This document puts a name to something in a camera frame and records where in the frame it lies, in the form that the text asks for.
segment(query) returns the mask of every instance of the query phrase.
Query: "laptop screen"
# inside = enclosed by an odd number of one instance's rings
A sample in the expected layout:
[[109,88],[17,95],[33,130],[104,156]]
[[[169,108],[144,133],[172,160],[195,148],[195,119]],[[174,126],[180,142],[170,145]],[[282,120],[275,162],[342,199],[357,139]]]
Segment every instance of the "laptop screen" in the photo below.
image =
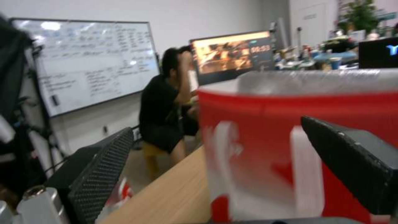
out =
[[273,69],[270,39],[268,31],[260,31],[191,40],[199,84]]
[[398,68],[398,37],[360,42],[359,68]]

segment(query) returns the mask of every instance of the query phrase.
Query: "blue logo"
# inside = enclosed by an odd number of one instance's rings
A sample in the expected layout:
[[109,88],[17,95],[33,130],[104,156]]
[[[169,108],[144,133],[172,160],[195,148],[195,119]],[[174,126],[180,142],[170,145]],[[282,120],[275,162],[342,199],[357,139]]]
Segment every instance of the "blue logo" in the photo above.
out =
[[397,46],[392,46],[392,45],[388,45],[387,48],[390,49],[390,55],[396,55],[398,52],[398,45]]

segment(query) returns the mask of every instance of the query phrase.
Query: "man's arm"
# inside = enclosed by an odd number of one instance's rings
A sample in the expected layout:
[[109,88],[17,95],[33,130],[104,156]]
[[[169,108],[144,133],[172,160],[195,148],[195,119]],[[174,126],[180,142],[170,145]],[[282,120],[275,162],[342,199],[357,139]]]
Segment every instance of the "man's arm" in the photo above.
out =
[[174,102],[184,104],[191,99],[188,70],[189,65],[192,63],[192,55],[190,52],[185,51],[181,54],[179,73],[180,73],[180,87],[179,92]]

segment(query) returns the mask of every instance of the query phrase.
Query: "black t-shirt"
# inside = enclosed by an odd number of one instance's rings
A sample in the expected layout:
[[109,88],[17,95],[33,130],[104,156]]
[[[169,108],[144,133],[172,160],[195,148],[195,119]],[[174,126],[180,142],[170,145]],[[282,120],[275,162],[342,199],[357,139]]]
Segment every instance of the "black t-shirt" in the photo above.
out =
[[178,104],[174,103],[178,90],[162,75],[151,79],[141,96],[140,128],[172,125],[178,127]]

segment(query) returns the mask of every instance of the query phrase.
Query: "desk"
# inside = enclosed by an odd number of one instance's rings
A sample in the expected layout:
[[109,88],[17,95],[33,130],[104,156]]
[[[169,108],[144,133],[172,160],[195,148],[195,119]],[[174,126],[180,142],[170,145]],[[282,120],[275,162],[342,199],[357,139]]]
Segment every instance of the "desk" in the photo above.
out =
[[200,147],[101,224],[206,223],[209,219],[205,153]]

